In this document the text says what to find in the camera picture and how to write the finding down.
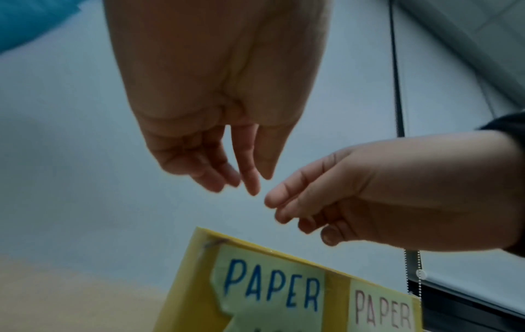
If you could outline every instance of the ceiling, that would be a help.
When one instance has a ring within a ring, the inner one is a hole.
[[[398,0],[482,75],[525,106],[525,0]]]

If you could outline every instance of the ceiling tile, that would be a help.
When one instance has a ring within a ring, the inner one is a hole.
[[[525,44],[525,1],[522,0],[512,7],[508,13],[503,15],[503,20],[520,35],[521,41]]]
[[[525,46],[499,24],[491,24],[475,37],[480,48],[509,73],[525,72]]]
[[[488,19],[483,10],[471,1],[429,0],[428,2],[466,33],[471,33]]]
[[[471,1],[479,4],[480,6],[482,6],[482,8],[486,8],[490,10],[494,14],[499,13],[500,11],[507,8],[514,2],[514,0],[471,0]]]

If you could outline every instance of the beige surface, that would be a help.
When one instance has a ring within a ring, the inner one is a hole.
[[[164,298],[0,257],[1,332],[150,332]]]

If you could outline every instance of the yellow box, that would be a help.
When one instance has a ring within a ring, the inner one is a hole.
[[[197,228],[154,332],[224,331],[423,332],[423,326],[415,296]]]

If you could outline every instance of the sticky note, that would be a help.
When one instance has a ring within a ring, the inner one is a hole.
[[[348,332],[416,331],[413,300],[393,290],[352,280]]]
[[[321,332],[325,272],[316,267],[223,244],[211,283],[224,332]]]

